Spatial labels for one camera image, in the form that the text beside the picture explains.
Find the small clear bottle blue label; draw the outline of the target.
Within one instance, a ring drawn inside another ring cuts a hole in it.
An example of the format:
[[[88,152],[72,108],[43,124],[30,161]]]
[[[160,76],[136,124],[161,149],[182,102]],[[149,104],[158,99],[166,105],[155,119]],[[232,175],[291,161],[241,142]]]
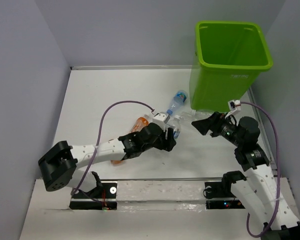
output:
[[[181,117],[175,115],[169,122],[168,125],[173,129],[173,138],[176,140],[181,132]]]

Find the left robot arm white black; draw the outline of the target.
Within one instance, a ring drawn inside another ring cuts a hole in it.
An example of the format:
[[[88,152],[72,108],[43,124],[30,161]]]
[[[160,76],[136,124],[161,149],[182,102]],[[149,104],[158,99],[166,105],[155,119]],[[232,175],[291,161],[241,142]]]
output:
[[[162,130],[150,123],[141,131],[94,145],[69,145],[59,141],[38,161],[46,191],[54,192],[64,187],[79,188],[94,198],[100,194],[101,182],[96,172],[85,173],[93,164],[107,161],[124,161],[139,157],[155,148],[170,152],[176,145],[174,130]]]

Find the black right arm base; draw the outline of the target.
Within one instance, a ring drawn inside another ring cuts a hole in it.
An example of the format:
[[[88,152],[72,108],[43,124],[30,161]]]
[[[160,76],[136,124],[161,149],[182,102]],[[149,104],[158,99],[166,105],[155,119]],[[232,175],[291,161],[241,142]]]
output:
[[[231,186],[239,180],[246,180],[240,171],[230,171],[223,174],[220,181],[204,183],[203,196],[207,199],[208,210],[244,209],[241,201],[231,193]]]

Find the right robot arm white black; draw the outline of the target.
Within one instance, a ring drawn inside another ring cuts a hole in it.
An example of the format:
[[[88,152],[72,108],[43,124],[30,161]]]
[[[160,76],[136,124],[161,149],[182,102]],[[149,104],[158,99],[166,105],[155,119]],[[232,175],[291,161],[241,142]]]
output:
[[[270,161],[258,144],[258,122],[249,116],[236,121],[232,115],[214,112],[191,124],[203,136],[222,136],[236,147],[234,155],[242,170],[225,173],[220,190],[225,196],[234,195],[247,210],[248,217],[262,227],[262,232],[254,237],[300,240],[300,220],[284,198],[280,180],[274,176]]]

